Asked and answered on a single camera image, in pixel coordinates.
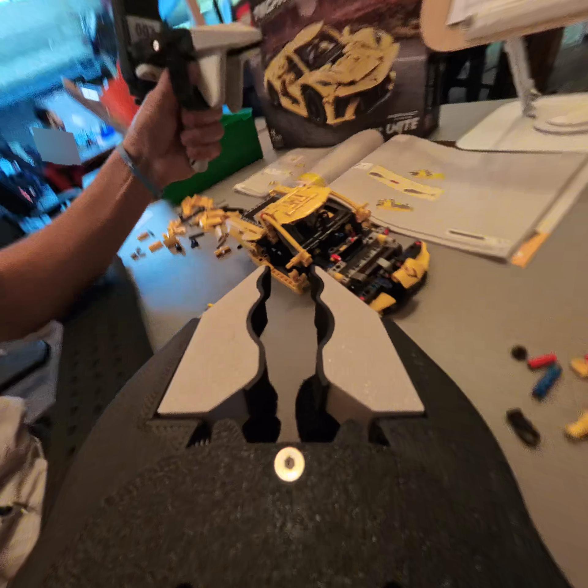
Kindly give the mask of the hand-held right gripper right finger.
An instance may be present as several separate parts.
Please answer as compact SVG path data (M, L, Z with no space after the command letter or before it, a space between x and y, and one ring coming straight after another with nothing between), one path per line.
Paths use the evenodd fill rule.
M295 403L301 442L329 443L352 421L424 416L424 404L379 315L321 268L312 268L315 372Z

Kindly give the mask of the green plastic bin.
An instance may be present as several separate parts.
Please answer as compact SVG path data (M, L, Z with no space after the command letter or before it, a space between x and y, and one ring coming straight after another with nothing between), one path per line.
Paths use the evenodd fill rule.
M251 108L236 114L225 112L222 117L224 136L221 154L212 160L204 172L194 173L188 180L167 186L162 199L179 205L187 196L201 194L241 169L263 158L262 146Z

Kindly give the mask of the red plastic bin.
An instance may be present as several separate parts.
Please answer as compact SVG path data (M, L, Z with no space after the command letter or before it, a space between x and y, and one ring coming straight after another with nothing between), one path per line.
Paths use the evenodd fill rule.
M116 75L108 80L107 87L100 97L100 103L115 128L126 134L139 110L135 98L130 94L127 83L122 77L120 60L116 61Z

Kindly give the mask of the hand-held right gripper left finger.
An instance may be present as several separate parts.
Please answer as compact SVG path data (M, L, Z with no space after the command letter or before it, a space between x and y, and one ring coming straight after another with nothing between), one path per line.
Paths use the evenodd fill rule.
M252 443L274 443L281 432L261 334L272 277L260 266L199 318L159 403L160 417L194 417L209 428L224 419Z

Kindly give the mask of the pile of red blue pins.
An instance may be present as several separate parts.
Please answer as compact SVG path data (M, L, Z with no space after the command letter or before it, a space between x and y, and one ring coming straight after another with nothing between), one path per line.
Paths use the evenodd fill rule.
M511 348L511 357L526 364L531 371L540 371L541 376L531 389L530 395L535 401L544 401L552 391L555 384L563 374L563 367L554 353L538 356L530 356L528 350L522 345L514 345ZM516 437L527 447L538 449L541 444L541 435L537 427L523 413L521 408L506 410L505 421ZM574 422L565 425L564 435L572 442L587 440L587 412Z

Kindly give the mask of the grey wristband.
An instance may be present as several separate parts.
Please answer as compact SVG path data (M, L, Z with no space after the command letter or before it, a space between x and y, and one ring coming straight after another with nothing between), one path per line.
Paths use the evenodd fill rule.
M139 166L136 165L136 162L128 154L122 143L117 145L115 151L121 157L131 174L149 191L153 199L156 201L161 200L163 194L162 189L158 187L151 178L145 175Z

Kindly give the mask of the yellow toy car model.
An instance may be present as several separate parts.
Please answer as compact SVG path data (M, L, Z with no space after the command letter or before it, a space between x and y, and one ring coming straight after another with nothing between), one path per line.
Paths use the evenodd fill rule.
M423 241L402 246L366 204L329 187L277 185L257 207L227 211L222 226L290 290L303 293L320 268L380 315L406 305L429 274Z

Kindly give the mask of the pile of yellow bricks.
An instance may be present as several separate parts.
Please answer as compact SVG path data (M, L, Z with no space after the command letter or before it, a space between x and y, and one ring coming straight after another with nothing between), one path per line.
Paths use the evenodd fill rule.
M216 207L213 199L201 195L187 196L179 206L178 215L168 223L161 239L155 240L153 231L144 231L138 237L139 242L151 239L146 250L156 253L167 249L172 254L186 255L184 240L190 249L200 247L200 240L206 234L212 234L216 240L215 256L223 258L231 253L226 244L229 238L229 222L238 219L245 210L239 207L222 205Z

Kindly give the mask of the person's left forearm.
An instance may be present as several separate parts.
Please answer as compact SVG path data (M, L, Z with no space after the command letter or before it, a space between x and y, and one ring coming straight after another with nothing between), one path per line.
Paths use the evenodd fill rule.
M152 195L119 152L70 207L1 249L1 341L58 319L105 273Z

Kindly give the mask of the grey desk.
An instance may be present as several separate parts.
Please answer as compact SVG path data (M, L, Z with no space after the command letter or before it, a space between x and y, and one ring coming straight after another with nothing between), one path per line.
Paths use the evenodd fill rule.
M159 250L138 260L137 236L160 236L174 216L152 204L118 254L134 280L154 352L249 275L256 266L243 251L217 259L210 235L185 256ZM399 327L466 394L500 443L534 524L573 587L587 587L587 440L572 442L567 424L587 411L587 379L570 361L587 353L587 188L521 269L430 245L428 281L403 312ZM272 281L268 326L262 334L269 379L278 394L280 442L299 440L295 398L315 370L314 305ZM531 357L555 353L563 373L543 401L531 395L541 374L511 357L524 346ZM541 435L526 447L505 421L521 408Z

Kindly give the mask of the person's left hand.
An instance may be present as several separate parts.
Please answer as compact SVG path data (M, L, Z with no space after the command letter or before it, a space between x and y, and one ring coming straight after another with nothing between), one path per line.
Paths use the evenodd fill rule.
M180 106L168 70L148 93L124 140L123 148L140 174L162 192L188 180L193 164L208 164L221 154L223 107L190 111Z

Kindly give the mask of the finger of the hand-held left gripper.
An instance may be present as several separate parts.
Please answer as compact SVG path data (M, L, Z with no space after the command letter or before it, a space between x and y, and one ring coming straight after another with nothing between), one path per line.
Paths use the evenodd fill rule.
M247 48L249 59L259 55L261 31L245 24L219 24L193 27L190 35L198 64L198 91L209 107L227 107L227 54Z
M251 50L241 48L227 54L227 108L239 112L243 107L245 66Z

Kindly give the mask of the toy car set box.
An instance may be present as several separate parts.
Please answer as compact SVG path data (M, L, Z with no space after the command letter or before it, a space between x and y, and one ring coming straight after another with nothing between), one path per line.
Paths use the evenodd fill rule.
M443 59L423 42L422 1L252 1L259 88L275 149L326 148L437 128Z

